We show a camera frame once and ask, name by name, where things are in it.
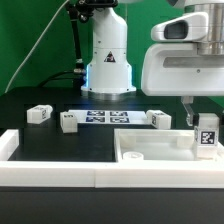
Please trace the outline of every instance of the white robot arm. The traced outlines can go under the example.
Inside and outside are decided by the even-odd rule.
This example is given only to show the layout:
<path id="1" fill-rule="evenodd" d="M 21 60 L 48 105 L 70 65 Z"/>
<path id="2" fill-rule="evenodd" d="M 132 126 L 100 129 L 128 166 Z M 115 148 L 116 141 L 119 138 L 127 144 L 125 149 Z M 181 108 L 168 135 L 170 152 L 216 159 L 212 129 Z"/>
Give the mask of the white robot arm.
<path id="1" fill-rule="evenodd" d="M 185 13 L 152 29 L 152 38 L 163 43 L 153 45 L 146 53 L 143 92 L 162 96 L 223 96 L 224 0 L 169 3 L 184 5 Z"/>
<path id="2" fill-rule="evenodd" d="M 120 0 L 133 3 L 139 0 Z M 93 18 L 93 58 L 87 66 L 87 82 L 82 86 L 84 96 L 101 100 L 119 100 L 133 94 L 132 67 L 127 62 L 127 24 L 113 7 L 117 0 L 79 0 L 80 19 Z"/>

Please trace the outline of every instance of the green wall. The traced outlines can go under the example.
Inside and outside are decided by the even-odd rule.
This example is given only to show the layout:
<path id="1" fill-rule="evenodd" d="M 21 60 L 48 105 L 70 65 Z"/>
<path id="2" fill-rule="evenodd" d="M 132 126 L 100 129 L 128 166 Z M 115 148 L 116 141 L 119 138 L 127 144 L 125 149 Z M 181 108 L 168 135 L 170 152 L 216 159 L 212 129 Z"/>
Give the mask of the green wall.
<path id="1" fill-rule="evenodd" d="M 0 94 L 62 3 L 62 0 L 0 1 Z M 165 0 L 144 0 L 135 4 L 121 4 L 116 12 L 122 17 L 125 17 L 126 12 L 128 15 L 128 61 L 133 66 L 133 84 L 140 88 L 144 55 L 153 43 L 150 38 L 151 28 L 181 15 L 182 11 L 173 9 Z M 91 22 L 79 24 L 85 63 L 92 57 L 91 25 Z M 35 86 L 56 72 L 74 68 L 73 46 L 69 18 L 63 10 L 12 87 Z"/>

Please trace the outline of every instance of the black table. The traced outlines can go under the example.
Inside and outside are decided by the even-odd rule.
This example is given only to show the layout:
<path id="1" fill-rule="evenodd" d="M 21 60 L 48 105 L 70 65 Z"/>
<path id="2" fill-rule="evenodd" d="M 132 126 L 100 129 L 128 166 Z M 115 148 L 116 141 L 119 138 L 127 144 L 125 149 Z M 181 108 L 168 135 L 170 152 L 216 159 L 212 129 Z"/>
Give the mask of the black table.
<path id="1" fill-rule="evenodd" d="M 28 125 L 26 110 L 47 104 L 54 107 L 52 119 L 39 126 Z M 206 97 L 196 98 L 193 108 L 195 112 L 222 113 L 222 108 Z M 79 124 L 78 133 L 63 134 L 59 114 L 69 109 L 158 109 L 173 117 L 173 129 L 189 129 L 180 97 L 146 97 L 139 91 L 136 97 L 111 103 L 82 98 L 73 89 L 16 88 L 0 97 L 0 134 L 6 129 L 20 130 L 21 144 L 10 160 L 113 163 L 114 128 L 152 128 Z M 224 142 L 222 133 L 221 128 L 220 141 Z M 4 224 L 222 224 L 223 204 L 224 189 L 0 187 Z"/>

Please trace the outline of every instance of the black cable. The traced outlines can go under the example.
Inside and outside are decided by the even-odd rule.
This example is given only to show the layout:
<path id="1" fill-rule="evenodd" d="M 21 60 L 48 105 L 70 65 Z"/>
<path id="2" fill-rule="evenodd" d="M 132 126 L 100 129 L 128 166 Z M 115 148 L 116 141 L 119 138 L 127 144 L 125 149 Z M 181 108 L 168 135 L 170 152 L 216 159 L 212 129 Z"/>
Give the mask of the black cable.
<path id="1" fill-rule="evenodd" d="M 58 81 L 58 80 L 74 80 L 74 79 L 77 79 L 79 77 L 74 77 L 74 78 L 54 78 L 54 79 L 49 79 L 47 80 L 44 85 L 46 85 L 48 82 L 51 82 L 51 81 Z"/>
<path id="2" fill-rule="evenodd" d="M 78 10 L 76 7 L 71 4 L 66 4 L 66 10 L 69 14 L 70 21 L 72 24 L 72 31 L 73 31 L 73 39 L 75 44 L 75 55 L 76 55 L 76 68 L 84 69 L 84 64 L 82 60 L 82 54 L 81 54 L 81 46 L 80 46 L 80 38 L 79 38 L 79 30 L 78 30 Z"/>
<path id="3" fill-rule="evenodd" d="M 63 71 L 63 72 L 58 72 L 50 77 L 48 77 L 46 80 L 41 82 L 37 87 L 43 87 L 46 83 L 48 83 L 50 80 L 57 78 L 59 76 L 65 75 L 65 74 L 74 74 L 74 71 Z"/>

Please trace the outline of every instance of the cable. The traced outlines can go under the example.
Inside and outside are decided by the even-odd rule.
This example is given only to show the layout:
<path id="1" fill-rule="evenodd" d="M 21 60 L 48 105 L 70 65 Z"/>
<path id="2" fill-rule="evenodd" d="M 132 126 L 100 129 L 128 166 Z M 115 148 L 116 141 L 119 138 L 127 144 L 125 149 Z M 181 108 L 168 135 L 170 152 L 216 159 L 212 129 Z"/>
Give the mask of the cable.
<path id="1" fill-rule="evenodd" d="M 47 80 L 47 81 L 44 83 L 44 85 L 47 84 L 48 82 L 51 82 L 51 81 L 58 81 L 58 80 L 74 80 L 74 79 L 75 79 L 75 78 L 54 78 L 54 79 L 49 79 L 49 80 Z"/>
<path id="2" fill-rule="evenodd" d="M 42 81 L 37 87 L 43 87 L 47 82 L 49 82 L 50 80 L 65 75 L 65 74 L 74 74 L 74 71 L 64 71 L 64 72 L 58 72 L 50 77 L 48 77 L 46 80 Z"/>
<path id="3" fill-rule="evenodd" d="M 35 51 L 36 47 L 38 46 L 38 44 L 40 43 L 40 41 L 42 40 L 42 38 L 44 37 L 44 35 L 46 34 L 46 32 L 48 31 L 49 27 L 51 26 L 51 24 L 54 22 L 55 18 L 58 16 L 58 14 L 60 13 L 60 11 L 64 8 L 64 6 L 69 2 L 70 0 L 66 0 L 61 6 L 60 8 L 57 10 L 57 12 L 54 14 L 54 16 L 52 17 L 52 19 L 50 20 L 50 22 L 48 23 L 48 25 L 46 26 L 46 28 L 44 29 L 43 33 L 40 35 L 39 39 L 37 40 L 37 42 L 34 44 L 33 48 L 30 50 L 29 54 L 26 56 L 26 58 L 23 60 L 23 62 L 21 63 L 21 65 L 17 68 L 17 70 L 15 71 L 15 73 L 13 74 L 12 78 L 10 79 L 5 93 L 7 93 L 13 83 L 13 81 L 15 80 L 15 78 L 17 77 L 17 75 L 19 74 L 20 70 L 23 68 L 23 66 L 26 64 L 26 62 L 29 60 L 30 56 L 32 55 L 32 53 Z"/>
<path id="4" fill-rule="evenodd" d="M 76 60 L 82 61 L 82 54 L 81 54 L 81 47 L 80 47 L 80 39 L 79 39 L 79 31 L 78 31 L 78 10 L 76 7 L 71 4 L 66 4 L 66 10 L 68 11 L 71 25 L 72 25 L 72 31 L 73 31 L 73 39 L 75 44 L 75 54 L 76 54 Z"/>

